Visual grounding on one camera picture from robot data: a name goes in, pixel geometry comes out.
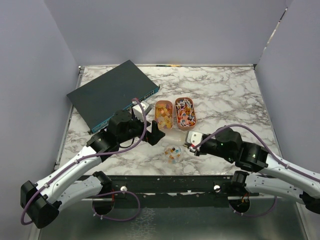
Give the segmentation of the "clear plastic jar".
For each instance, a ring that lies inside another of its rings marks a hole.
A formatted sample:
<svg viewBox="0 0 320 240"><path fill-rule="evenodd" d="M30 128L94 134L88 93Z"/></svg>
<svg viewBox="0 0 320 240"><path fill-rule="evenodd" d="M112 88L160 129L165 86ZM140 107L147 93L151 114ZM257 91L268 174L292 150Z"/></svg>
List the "clear plastic jar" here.
<svg viewBox="0 0 320 240"><path fill-rule="evenodd" d="M164 148L164 156L170 164L179 163L182 159L182 149L178 145L168 144Z"/></svg>

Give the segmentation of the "pink tray of popsicle candies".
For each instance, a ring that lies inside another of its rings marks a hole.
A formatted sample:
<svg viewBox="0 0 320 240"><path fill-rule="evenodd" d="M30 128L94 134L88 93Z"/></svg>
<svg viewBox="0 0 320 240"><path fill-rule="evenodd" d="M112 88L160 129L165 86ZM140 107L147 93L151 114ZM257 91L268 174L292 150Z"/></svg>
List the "pink tray of popsicle candies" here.
<svg viewBox="0 0 320 240"><path fill-rule="evenodd" d="M154 120L159 129L170 130L174 125L173 104L168 100L159 100L155 103Z"/></svg>

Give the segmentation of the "pink tray of lollipops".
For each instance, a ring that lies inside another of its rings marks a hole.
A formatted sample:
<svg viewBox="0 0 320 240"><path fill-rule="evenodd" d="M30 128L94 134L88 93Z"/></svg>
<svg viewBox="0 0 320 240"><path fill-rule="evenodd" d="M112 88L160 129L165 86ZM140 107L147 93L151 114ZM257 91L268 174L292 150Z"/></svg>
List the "pink tray of lollipops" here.
<svg viewBox="0 0 320 240"><path fill-rule="evenodd" d="M189 97L179 97L174 101L177 127L183 131L192 130L197 124L194 102Z"/></svg>

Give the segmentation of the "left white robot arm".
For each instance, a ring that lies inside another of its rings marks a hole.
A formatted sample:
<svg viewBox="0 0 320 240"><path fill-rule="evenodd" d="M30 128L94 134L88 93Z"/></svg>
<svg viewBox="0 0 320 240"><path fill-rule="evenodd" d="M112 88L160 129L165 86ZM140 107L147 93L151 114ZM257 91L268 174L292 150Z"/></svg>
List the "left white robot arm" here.
<svg viewBox="0 0 320 240"><path fill-rule="evenodd" d="M30 223L41 229L52 223L62 210L85 198L113 198L116 194L128 193L123 188L114 188L111 179L102 171L94 172L81 182L78 180L112 155L125 153L135 147L131 145L120 149L123 142L137 138L139 142L154 146L164 136L155 120L146 120L145 112L142 118L138 118L132 111L117 111L108 126L93 135L70 161L36 183L28 180L21 186L21 224L27 225L25 216L29 216Z"/></svg>

